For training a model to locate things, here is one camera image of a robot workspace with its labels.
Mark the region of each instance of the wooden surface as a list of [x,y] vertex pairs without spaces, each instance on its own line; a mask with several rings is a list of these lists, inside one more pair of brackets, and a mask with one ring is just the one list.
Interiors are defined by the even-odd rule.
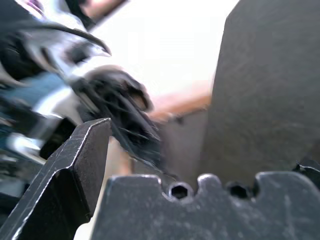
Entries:
[[[210,102],[224,23],[236,2],[134,0],[101,23],[93,34],[103,39],[119,64],[145,85],[154,104],[150,116],[165,120]],[[113,139],[102,189],[108,177],[129,174],[129,156]],[[78,229],[76,240],[90,238],[96,216],[97,211],[90,223]]]

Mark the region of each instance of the black wire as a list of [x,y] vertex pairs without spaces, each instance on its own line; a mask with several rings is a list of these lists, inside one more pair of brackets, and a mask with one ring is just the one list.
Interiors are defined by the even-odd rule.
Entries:
[[40,22],[29,22],[29,21],[15,22],[13,24],[7,24],[5,26],[1,26],[0,36],[6,35],[12,32],[17,32],[21,30],[30,30],[30,29],[31,30],[57,30],[57,31],[73,34],[99,45],[108,54],[111,55],[110,48],[99,38],[93,36],[88,32],[78,30],[78,29],[72,29],[57,23],[42,23],[42,22],[40,23]]

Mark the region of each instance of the black cable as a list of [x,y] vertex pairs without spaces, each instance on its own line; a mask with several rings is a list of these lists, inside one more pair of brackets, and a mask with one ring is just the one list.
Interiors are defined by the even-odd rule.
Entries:
[[0,36],[6,35],[12,32],[21,31],[21,30],[57,30],[57,31],[73,34],[99,45],[108,54],[111,55],[111,51],[109,47],[99,38],[93,36],[88,32],[78,30],[78,29],[72,29],[57,23],[42,23],[42,22],[38,23],[38,22],[29,22],[29,21],[15,22],[13,24],[7,24],[5,26],[1,26]]

